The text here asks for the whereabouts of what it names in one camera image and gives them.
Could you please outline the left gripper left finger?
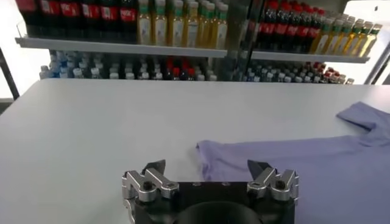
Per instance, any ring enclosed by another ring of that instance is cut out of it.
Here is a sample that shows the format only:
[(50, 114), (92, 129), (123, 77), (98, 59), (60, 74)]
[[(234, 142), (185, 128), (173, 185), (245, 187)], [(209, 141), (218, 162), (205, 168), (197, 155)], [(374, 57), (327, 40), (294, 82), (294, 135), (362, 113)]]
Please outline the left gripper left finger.
[(122, 175), (122, 196), (126, 200), (139, 199), (143, 203), (153, 202), (157, 195), (172, 199), (179, 192), (179, 183), (167, 179), (163, 174), (166, 160), (147, 163), (138, 173), (125, 171)]

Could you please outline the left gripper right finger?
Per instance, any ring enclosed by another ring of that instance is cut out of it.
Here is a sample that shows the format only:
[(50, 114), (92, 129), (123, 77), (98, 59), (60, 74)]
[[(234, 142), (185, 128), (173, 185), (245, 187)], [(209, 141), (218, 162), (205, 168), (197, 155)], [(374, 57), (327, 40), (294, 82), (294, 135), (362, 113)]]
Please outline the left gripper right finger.
[(247, 193), (256, 199), (271, 197), (276, 201), (298, 201), (299, 175), (295, 170), (278, 170), (266, 162), (248, 160), (247, 166), (253, 178), (247, 183)]

